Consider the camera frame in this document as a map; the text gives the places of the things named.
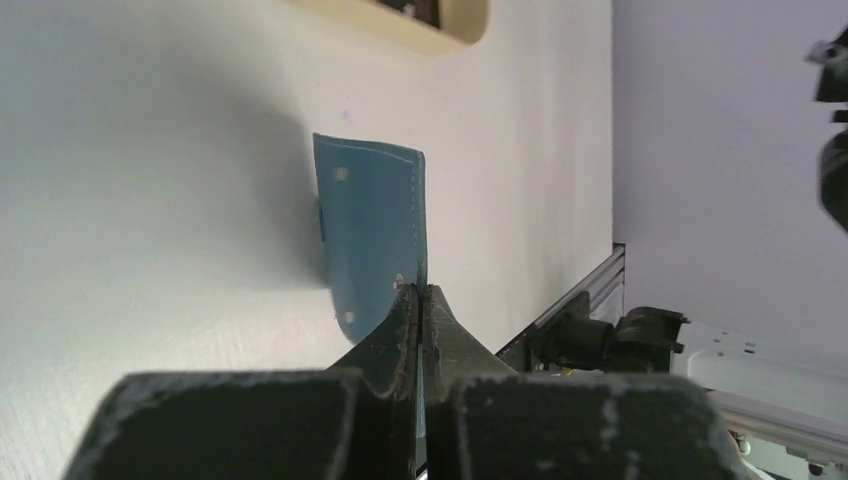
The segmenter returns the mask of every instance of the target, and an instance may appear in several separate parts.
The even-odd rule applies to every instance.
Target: white machine part
[[[711,390],[728,427],[786,447],[848,479],[848,358],[801,352],[713,328],[682,326],[671,373]],[[758,467],[768,470],[767,465]]]

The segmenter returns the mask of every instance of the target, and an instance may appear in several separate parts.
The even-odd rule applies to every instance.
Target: white wall
[[[848,236],[818,205],[838,131],[812,44],[844,0],[615,4],[615,238],[628,308],[653,305],[844,354]]]
[[[126,372],[349,348],[312,131],[426,152],[431,280],[502,346],[610,252],[610,15],[499,0],[424,59],[270,0],[3,2],[0,478],[56,478]]]
[[[811,477],[807,461],[789,455],[783,445],[757,438],[749,438],[748,443],[751,445],[751,453],[746,460],[751,464],[790,480],[807,480]]]

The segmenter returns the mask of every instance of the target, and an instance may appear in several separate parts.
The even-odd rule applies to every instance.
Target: wall
[[[843,353],[848,237],[817,203],[837,127],[809,47],[843,0],[614,6],[614,225],[628,308]]]
[[[426,152],[430,278],[491,349],[611,251],[609,1],[497,0],[434,59],[275,0],[0,4],[3,480],[57,478],[127,372],[349,348],[313,131]]]
[[[810,478],[807,461],[786,453],[786,447],[776,443],[766,442],[757,438],[749,438],[751,453],[746,460],[769,473],[780,475],[791,480]]]

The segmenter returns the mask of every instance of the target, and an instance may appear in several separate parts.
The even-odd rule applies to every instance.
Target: blue cloth
[[[313,135],[336,318],[354,344],[386,317],[397,282],[427,285],[424,154]]]

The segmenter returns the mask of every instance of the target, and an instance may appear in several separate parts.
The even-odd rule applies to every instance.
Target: white tabletop
[[[279,2],[13,0],[0,15],[0,478],[52,479],[149,369],[350,345],[313,131],[427,156],[430,279],[497,349],[611,251],[610,2],[493,1],[421,57]]]

